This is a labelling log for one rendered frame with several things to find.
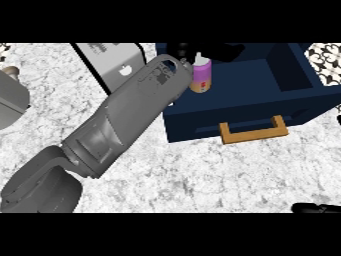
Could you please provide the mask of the white appliance with black rim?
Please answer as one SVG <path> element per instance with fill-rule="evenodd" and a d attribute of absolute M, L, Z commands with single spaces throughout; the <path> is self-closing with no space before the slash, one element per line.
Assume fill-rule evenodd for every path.
<path fill-rule="evenodd" d="M 146 65 L 139 43 L 72 43 L 77 55 L 105 91 L 111 94 Z"/>

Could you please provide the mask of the navy blue drawer front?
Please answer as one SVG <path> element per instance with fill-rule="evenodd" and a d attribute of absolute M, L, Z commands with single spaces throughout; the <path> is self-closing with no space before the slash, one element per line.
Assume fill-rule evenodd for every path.
<path fill-rule="evenodd" d="M 185 93 L 162 111 L 170 143 L 214 137 L 226 123 L 232 134 L 272 128 L 281 116 L 285 126 L 309 122 L 341 103 L 341 95 L 289 91 L 253 98 Z"/>

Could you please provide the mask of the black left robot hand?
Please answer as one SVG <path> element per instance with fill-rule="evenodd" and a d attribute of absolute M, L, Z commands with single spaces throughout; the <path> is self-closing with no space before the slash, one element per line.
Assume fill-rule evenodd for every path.
<path fill-rule="evenodd" d="M 229 45 L 227 43 L 168 43 L 167 54 L 177 60 L 185 59 L 191 64 L 195 63 L 196 53 L 204 58 L 222 62 L 232 62 L 241 55 L 245 46 L 242 44 Z"/>

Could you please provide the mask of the pink and orange can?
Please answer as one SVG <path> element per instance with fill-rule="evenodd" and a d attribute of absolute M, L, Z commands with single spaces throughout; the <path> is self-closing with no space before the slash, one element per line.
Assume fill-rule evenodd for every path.
<path fill-rule="evenodd" d="M 193 63 L 193 80 L 191 83 L 191 90 L 195 93 L 204 93 L 211 86 L 211 60 L 196 53 Z"/>

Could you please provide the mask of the navy blue drawer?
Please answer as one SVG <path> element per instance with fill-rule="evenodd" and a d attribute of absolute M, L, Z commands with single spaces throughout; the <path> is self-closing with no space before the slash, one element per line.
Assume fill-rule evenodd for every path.
<path fill-rule="evenodd" d="M 162 111 L 170 143 L 214 137 L 226 123 L 232 134 L 272 128 L 281 116 L 285 126 L 309 122 L 341 103 L 341 95 L 289 91 L 253 98 L 185 93 Z"/>
<path fill-rule="evenodd" d="M 307 47 L 306 43 L 248 43 L 232 62 L 213 62 L 208 91 L 185 93 L 248 98 L 289 91 L 341 95 L 341 85 L 320 82 L 304 56 Z"/>

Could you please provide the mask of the beige appliance knob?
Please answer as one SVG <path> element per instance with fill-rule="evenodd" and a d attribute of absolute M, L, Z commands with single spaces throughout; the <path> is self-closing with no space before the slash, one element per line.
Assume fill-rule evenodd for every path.
<path fill-rule="evenodd" d="M 2 71 L 13 78 L 18 79 L 19 69 L 15 66 L 7 66 Z"/>

